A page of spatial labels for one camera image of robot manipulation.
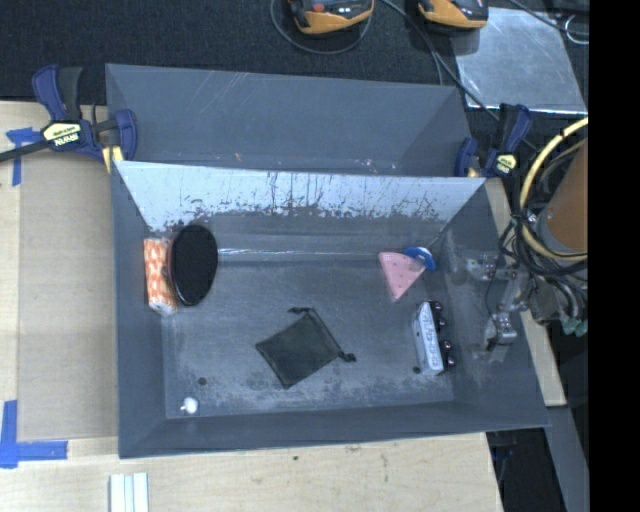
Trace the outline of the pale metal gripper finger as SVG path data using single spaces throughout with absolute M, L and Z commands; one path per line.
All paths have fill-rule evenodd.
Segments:
M 497 252 L 460 252 L 449 257 L 449 271 L 455 284 L 489 282 L 497 272 Z
M 480 355 L 490 363 L 502 363 L 518 337 L 508 312 L 492 313 L 480 344 Z

